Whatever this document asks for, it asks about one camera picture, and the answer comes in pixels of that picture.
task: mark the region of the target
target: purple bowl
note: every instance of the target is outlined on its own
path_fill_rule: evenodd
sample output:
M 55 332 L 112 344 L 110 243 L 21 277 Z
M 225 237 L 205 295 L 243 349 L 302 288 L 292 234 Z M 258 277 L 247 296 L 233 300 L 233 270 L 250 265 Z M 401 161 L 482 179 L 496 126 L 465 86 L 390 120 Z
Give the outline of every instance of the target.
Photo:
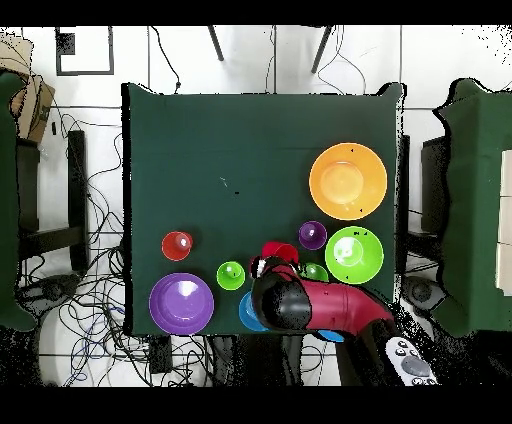
M 149 312 L 155 324 L 166 333 L 195 334 L 206 327 L 213 315 L 213 294 L 193 274 L 169 274 L 153 287 Z
M 308 250 L 320 249 L 327 241 L 327 230 L 318 221 L 308 221 L 299 230 L 299 241 Z

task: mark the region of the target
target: white controller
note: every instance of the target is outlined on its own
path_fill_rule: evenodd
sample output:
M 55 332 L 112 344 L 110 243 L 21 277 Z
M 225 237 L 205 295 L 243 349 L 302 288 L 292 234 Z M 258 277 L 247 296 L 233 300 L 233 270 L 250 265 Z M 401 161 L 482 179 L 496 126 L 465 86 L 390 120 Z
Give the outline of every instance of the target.
M 438 384 L 430 365 L 421 359 L 416 347 L 403 337 L 393 337 L 387 341 L 386 355 L 406 386 Z

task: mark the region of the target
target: orange bowl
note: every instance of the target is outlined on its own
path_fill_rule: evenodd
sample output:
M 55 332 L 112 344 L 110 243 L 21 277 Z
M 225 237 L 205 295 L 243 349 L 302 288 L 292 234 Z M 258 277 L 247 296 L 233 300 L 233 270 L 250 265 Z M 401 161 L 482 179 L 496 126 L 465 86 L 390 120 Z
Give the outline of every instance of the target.
M 352 221 L 372 213 L 384 199 L 387 174 L 375 152 L 357 143 L 340 143 L 322 152 L 309 174 L 316 205 L 336 219 Z

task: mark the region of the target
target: blue bowl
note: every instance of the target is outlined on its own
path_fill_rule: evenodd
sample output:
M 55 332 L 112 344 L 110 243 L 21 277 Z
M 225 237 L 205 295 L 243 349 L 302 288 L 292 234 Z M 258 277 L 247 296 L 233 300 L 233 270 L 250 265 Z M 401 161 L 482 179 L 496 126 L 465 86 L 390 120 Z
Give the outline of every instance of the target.
M 256 314 L 254 313 L 254 309 L 252 308 L 251 292 L 245 294 L 244 297 L 242 297 L 240 305 L 238 306 L 238 316 L 240 317 L 242 324 L 245 325 L 249 330 L 268 331 L 268 328 L 261 325 L 261 323 L 258 321 L 258 318 L 256 317 Z
M 318 334 L 320 334 L 324 339 L 329 340 L 331 342 L 341 343 L 345 339 L 341 334 L 338 334 L 331 330 L 318 330 Z

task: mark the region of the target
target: green bowl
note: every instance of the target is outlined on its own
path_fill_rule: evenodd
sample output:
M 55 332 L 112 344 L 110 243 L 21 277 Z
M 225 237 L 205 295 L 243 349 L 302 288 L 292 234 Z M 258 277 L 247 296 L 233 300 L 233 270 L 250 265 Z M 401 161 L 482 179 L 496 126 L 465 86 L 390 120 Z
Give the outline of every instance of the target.
M 236 290 L 245 282 L 245 271 L 238 262 L 224 262 L 217 270 L 217 282 L 225 290 Z
M 343 283 L 363 284 L 377 275 L 384 262 L 382 244 L 363 227 L 346 227 L 327 242 L 325 263 Z
M 327 274 L 325 268 L 313 262 L 308 262 L 304 265 L 304 271 L 300 275 L 310 280 L 329 282 L 329 274 Z

